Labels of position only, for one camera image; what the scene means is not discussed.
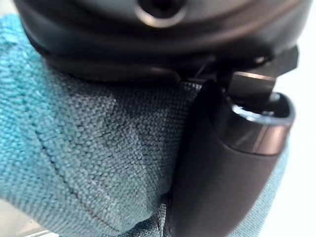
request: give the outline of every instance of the circular opening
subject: circular opening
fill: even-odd
[[[138,0],[138,4],[149,15],[167,19],[181,10],[184,0]]]

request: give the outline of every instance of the blue cloth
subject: blue cloth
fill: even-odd
[[[198,90],[73,78],[45,64],[17,16],[3,17],[0,198],[60,235],[168,236],[163,201]],[[233,237],[258,235],[286,159]]]

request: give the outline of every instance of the white background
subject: white background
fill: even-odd
[[[0,16],[14,11],[11,0],[0,0]],[[287,169],[260,237],[316,237],[315,2],[299,46],[299,68],[281,76],[275,89],[293,100],[297,118]],[[0,230],[0,237],[20,237],[41,229],[29,217],[0,200]]]

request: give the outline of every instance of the black plastic device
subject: black plastic device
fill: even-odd
[[[295,113],[273,92],[296,68],[312,0],[15,0],[48,64],[104,82],[203,84],[167,209],[173,237],[225,237],[246,216]]]

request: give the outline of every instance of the black plastic casing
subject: black plastic casing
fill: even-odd
[[[196,24],[156,29],[100,16],[75,2],[16,0],[15,4],[32,45],[48,62],[63,71],[91,74],[105,73],[108,68],[102,70],[102,65],[109,62],[169,68],[191,61],[274,57],[296,44],[312,3],[254,0]]]
[[[275,117],[248,118],[234,106],[213,82],[192,105],[170,194],[173,237],[227,236],[253,206],[285,146],[295,117],[285,96]]]

